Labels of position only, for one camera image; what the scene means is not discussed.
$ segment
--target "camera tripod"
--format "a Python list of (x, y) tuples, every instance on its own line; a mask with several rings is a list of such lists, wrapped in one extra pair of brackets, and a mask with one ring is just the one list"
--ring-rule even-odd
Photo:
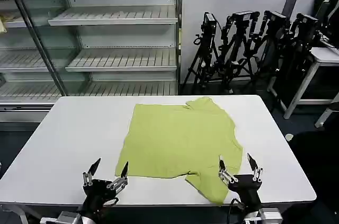
[(255, 57), (257, 72), (243, 88), (246, 88), (249, 84), (255, 85), (257, 80), (263, 78), (265, 74), (268, 78), (275, 76), (279, 69), (279, 60), (282, 58), (282, 50), (290, 39), (290, 21), (286, 16), (278, 12), (265, 11), (259, 36), (262, 36), (266, 26), (267, 31), (265, 36), (255, 43), (253, 51), (257, 53), (259, 48), (266, 42), (260, 60), (258, 57)]
[[(194, 94), (197, 85), (199, 85), (200, 90), (203, 91), (209, 81), (217, 80), (212, 79), (212, 76), (215, 74), (215, 68), (211, 66), (212, 52), (214, 52), (216, 56), (217, 63), (221, 61), (218, 55), (216, 44), (214, 42), (216, 29), (217, 20), (213, 14), (205, 12), (203, 23), (201, 25), (202, 35), (197, 35), (197, 38), (193, 41), (193, 43), (199, 46), (199, 48), (190, 68), (188, 69), (189, 72), (186, 75), (185, 81), (181, 87), (181, 92), (184, 90), (191, 73), (195, 74), (194, 83), (191, 90), (192, 94)], [(194, 70), (195, 64), (198, 60), (199, 62), (197, 69)]]
[[(255, 26), (258, 21), (258, 17), (260, 16), (259, 12), (252, 12), (252, 11), (245, 11), (234, 13), (232, 16), (227, 18), (226, 26), (222, 29), (221, 39), (223, 44), (219, 47), (221, 51), (220, 60), (225, 60), (226, 55), (229, 49), (233, 46), (231, 54), (227, 59), (225, 66), (224, 66), (224, 75), (222, 77), (222, 88), (226, 88), (232, 93), (232, 90), (229, 87), (229, 83), (235, 77), (247, 77), (248, 75), (240, 76), (240, 72), (242, 70), (246, 71), (251, 79), (254, 76), (252, 65), (251, 65), (251, 58), (257, 53), (259, 47), (254, 48), (251, 50), (252, 42), (257, 43), (261, 40), (260, 36), (263, 33), (255, 34)], [(249, 27), (249, 21), (251, 22), (251, 28), (249, 30), (249, 38), (246, 39), (246, 30)], [(228, 42), (228, 32), (231, 28), (232, 24), (235, 22), (237, 27), (236, 33), (233, 35), (230, 42)], [(237, 56), (239, 52), (239, 48), (241, 47), (242, 43), (245, 47), (244, 58), (237, 61)]]

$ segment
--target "folded cloth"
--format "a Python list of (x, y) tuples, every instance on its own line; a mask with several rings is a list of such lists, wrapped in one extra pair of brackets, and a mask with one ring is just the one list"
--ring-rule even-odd
[(129, 176), (186, 180), (213, 203), (223, 204), (228, 189), (218, 176), (219, 155), (232, 174), (239, 172), (243, 149), (229, 115), (203, 97), (186, 106), (135, 106), (115, 170), (129, 162)]

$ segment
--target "glass display case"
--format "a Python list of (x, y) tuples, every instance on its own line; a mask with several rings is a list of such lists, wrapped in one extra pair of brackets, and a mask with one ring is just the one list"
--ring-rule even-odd
[(175, 95), (177, 1), (0, 0), (0, 105)]

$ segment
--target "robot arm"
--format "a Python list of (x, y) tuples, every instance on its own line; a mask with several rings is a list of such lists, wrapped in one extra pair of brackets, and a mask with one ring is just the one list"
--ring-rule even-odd
[(101, 159), (98, 159), (88, 170), (83, 173), (83, 189), (86, 199), (77, 212), (62, 212), (57, 219), (42, 218), (41, 224), (99, 224), (101, 210), (104, 204), (115, 200), (113, 205), (118, 202), (117, 195), (128, 184), (128, 162), (121, 172), (121, 176), (113, 182), (93, 179), (93, 176), (99, 166)]
[(240, 197), (238, 207), (242, 210), (241, 219), (243, 223), (248, 224), (251, 221), (261, 221), (261, 223), (282, 222), (282, 217), (278, 209), (262, 208), (258, 190), (262, 185), (261, 176), (263, 168), (258, 167), (256, 161), (247, 154), (248, 162), (251, 166), (253, 174), (232, 175), (227, 171), (223, 157), (219, 156), (219, 177), (227, 185), (227, 187), (236, 192)]

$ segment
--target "table leg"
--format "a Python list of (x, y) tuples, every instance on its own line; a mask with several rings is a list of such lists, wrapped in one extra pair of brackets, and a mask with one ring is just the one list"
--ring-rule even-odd
[(318, 63), (318, 62), (315, 62), (311, 65), (309, 71), (306, 74), (306, 77), (303, 79), (297, 93), (293, 97), (293, 100), (291, 101), (289, 107), (287, 108), (287, 110), (285, 112), (285, 115), (284, 115), (285, 119), (289, 119), (291, 117), (291, 115), (292, 115), (294, 109), (296, 108), (296, 106), (298, 105), (298, 102), (300, 101), (302, 95), (306, 91), (309, 83), (311, 82), (312, 78), (314, 77), (315, 73), (317, 72), (319, 65), (320, 65), (320, 63)]
[(26, 213), (34, 216), (35, 218), (39, 220), (42, 218), (40, 214), (35, 212), (33, 209), (27, 207), (26, 205), (7, 204), (5, 207), (11, 210), (12, 212), (16, 213), (17, 215), (19, 215), (22, 224), (29, 224)]
[[(334, 103), (334, 102), (339, 102), (339, 93), (333, 99), (332, 103)], [(317, 127), (317, 128), (322, 127), (324, 125), (324, 122), (326, 122), (327, 118), (329, 118), (329, 116), (332, 113), (333, 113), (333, 110), (327, 108), (326, 111), (322, 114), (322, 116), (320, 116), (320, 118), (316, 122), (315, 127)]]

